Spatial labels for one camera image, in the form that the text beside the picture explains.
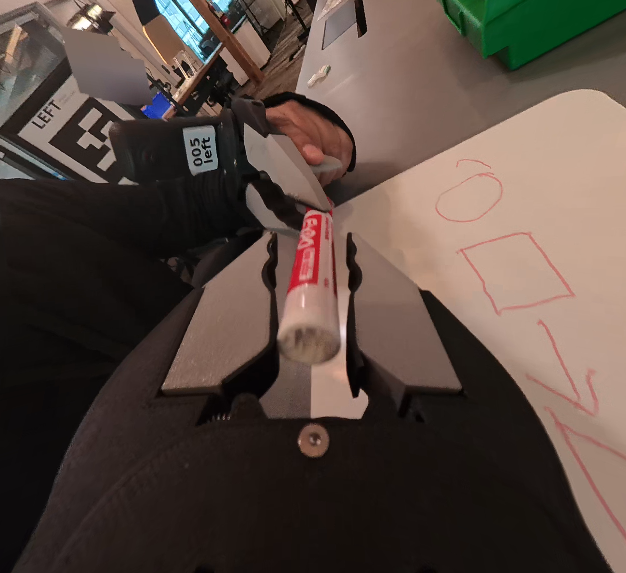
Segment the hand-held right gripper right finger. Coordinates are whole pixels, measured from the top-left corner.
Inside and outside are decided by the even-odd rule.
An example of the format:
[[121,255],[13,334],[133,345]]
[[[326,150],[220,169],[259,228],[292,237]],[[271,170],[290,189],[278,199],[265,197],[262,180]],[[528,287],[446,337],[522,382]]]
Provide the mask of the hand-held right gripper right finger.
[[356,233],[346,239],[346,369],[352,395],[462,390],[420,289]]

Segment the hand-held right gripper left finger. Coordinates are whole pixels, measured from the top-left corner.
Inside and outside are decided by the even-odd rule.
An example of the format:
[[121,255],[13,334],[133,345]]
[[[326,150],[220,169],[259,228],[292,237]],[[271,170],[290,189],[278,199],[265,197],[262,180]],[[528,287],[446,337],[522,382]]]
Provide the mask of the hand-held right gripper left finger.
[[277,234],[264,233],[203,287],[161,390],[264,395],[276,381]]

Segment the red dry erase marker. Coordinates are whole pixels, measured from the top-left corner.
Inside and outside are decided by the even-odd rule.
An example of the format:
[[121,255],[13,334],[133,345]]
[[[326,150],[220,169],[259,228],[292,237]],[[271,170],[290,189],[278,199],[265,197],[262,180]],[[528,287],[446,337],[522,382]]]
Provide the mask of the red dry erase marker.
[[331,212],[306,212],[297,243],[283,315],[278,327],[280,354],[315,366],[340,349],[340,323]]

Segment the white whiteboard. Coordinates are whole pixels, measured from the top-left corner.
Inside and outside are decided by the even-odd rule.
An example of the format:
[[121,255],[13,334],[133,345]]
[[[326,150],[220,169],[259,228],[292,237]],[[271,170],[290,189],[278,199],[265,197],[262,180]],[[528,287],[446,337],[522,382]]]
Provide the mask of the white whiteboard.
[[[420,289],[462,390],[335,402],[299,459],[301,572],[625,571],[625,108],[550,98],[335,207]],[[356,403],[359,419],[341,403]]]

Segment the person's left hand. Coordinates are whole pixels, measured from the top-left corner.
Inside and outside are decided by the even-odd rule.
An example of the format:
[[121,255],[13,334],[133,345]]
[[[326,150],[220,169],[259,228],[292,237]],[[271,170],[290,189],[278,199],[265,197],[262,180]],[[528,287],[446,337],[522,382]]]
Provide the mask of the person's left hand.
[[354,144],[348,131],[337,122],[294,99],[266,106],[265,109],[268,122],[293,141],[309,165],[320,164],[325,156],[341,163],[341,168],[323,184],[329,184],[348,172]]

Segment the black white tag board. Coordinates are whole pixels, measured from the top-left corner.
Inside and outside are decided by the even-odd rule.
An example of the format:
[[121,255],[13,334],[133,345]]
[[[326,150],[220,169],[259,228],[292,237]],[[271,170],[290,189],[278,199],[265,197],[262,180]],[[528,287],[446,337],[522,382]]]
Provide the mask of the black white tag board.
[[118,121],[145,118],[140,107],[81,93],[64,59],[1,125],[1,136],[63,178],[132,185],[108,133]]

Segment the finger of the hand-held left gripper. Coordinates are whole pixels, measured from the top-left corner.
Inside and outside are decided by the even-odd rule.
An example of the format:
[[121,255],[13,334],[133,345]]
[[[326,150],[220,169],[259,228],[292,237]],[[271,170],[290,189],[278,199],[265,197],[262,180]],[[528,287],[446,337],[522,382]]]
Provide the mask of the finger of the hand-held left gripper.
[[268,231],[299,232],[304,213],[296,201],[274,183],[249,183],[246,186],[246,208]]
[[334,158],[325,156],[318,165],[309,165],[293,144],[281,134],[263,137],[244,124],[246,159],[297,203],[325,212],[328,203],[319,175],[334,171]]

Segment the wooden post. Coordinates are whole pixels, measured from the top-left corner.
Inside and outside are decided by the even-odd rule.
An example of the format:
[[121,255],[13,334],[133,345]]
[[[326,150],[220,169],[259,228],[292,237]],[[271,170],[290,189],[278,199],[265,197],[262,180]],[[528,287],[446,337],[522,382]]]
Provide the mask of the wooden post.
[[222,42],[224,47],[233,56],[233,59],[242,68],[250,81],[255,86],[260,86],[265,79],[265,75],[262,70],[253,61],[250,55],[246,52],[239,40],[234,36],[230,29],[223,26],[222,21],[212,11],[209,6],[208,0],[189,0],[193,7],[199,12],[202,18],[207,22],[210,29],[215,33],[218,39]]

